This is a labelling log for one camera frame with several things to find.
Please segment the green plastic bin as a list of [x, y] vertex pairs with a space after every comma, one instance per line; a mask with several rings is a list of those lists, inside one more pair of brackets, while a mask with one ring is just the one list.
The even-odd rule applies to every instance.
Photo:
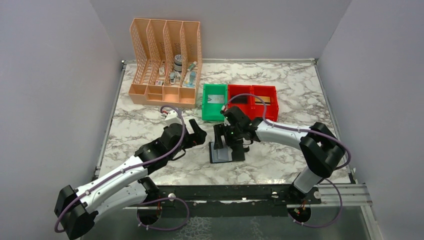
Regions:
[[208, 95], [224, 95], [228, 101], [228, 85], [227, 84], [208, 84], [203, 85], [201, 118], [209, 122], [223, 122], [224, 116], [221, 114], [221, 109], [224, 104], [207, 103]]

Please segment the black leather card holder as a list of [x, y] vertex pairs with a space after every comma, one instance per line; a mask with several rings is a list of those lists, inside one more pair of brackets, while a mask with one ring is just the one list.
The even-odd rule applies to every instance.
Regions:
[[[214, 141], [211, 141], [211, 142], [208, 143], [208, 147], [209, 147], [209, 162], [210, 163], [211, 163], [211, 159], [212, 159], [211, 158], [212, 149], [214, 148], [213, 145], [214, 145]], [[244, 161], [246, 159], [245, 158], [245, 153], [246, 152], [244, 153], [244, 156], [242, 156], [242, 155], [240, 155], [240, 156], [232, 156], [232, 149], [229, 146], [227, 146], [225, 143], [223, 143], [223, 148], [228, 148], [229, 149], [229, 152], [230, 152], [230, 155], [231, 155], [231, 159], [232, 159], [232, 161], [230, 161], [230, 162], [241, 162], [241, 161]]]

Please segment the light blue card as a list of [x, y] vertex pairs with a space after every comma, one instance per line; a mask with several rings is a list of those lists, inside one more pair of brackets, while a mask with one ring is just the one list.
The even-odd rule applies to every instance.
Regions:
[[228, 148], [212, 149], [210, 160], [211, 163], [228, 163], [231, 161], [231, 153]]

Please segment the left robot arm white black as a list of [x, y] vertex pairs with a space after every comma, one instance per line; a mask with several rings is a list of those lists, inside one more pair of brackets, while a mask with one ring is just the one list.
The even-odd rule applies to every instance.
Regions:
[[168, 200], [169, 196], [160, 193], [149, 175], [178, 159], [179, 152], [205, 143], [207, 132], [194, 119], [188, 122], [192, 133], [182, 120], [168, 123], [159, 138], [143, 144], [106, 175], [77, 188], [63, 187], [54, 208], [54, 231], [75, 240], [107, 214], [136, 204], [149, 206]]

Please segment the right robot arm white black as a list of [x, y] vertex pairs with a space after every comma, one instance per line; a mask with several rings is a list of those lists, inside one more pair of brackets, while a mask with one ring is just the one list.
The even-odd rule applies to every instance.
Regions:
[[224, 123], [213, 127], [214, 141], [209, 145], [210, 162], [230, 163], [245, 160], [254, 142], [276, 143], [302, 152], [306, 167], [289, 186], [289, 199], [300, 204], [312, 188], [336, 170], [346, 150], [327, 126], [316, 122], [302, 128], [277, 124], [263, 117], [250, 119], [239, 107], [222, 111]]

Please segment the red plastic bin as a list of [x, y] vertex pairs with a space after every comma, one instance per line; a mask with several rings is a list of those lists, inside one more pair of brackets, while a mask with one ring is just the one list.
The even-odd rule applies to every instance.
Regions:
[[[276, 122], [279, 115], [279, 104], [277, 99], [277, 90], [275, 86], [271, 85], [252, 85], [251, 93], [257, 97], [266, 96], [270, 97], [271, 105], [266, 105], [265, 118]], [[264, 112], [264, 105], [259, 105], [255, 103], [256, 98], [253, 97], [252, 104], [252, 116], [253, 119], [256, 117], [262, 117]]]
[[[251, 85], [229, 84], [227, 86], [228, 100], [240, 94], [251, 94]], [[229, 109], [233, 106], [239, 107], [244, 114], [246, 114], [251, 120], [253, 119], [252, 97], [250, 95], [236, 97], [227, 105], [227, 108]]]

